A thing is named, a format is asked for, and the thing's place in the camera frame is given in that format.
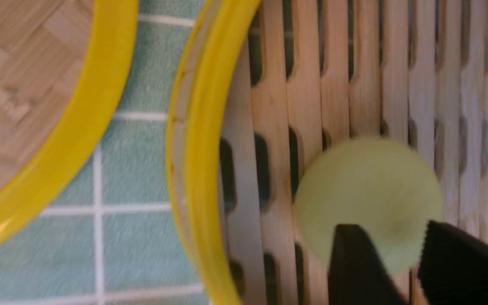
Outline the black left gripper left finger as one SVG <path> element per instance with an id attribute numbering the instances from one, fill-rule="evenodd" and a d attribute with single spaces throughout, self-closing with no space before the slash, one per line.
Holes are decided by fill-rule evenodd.
<path id="1" fill-rule="evenodd" d="M 337 225 L 328 273 L 331 305 L 406 305 L 372 240 L 358 225 Z"/>

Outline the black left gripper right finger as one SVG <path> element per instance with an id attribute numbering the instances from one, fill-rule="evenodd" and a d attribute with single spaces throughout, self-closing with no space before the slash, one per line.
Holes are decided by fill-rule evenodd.
<path id="1" fill-rule="evenodd" d="M 488 244 L 430 221 L 418 278 L 430 305 L 488 305 Z"/>

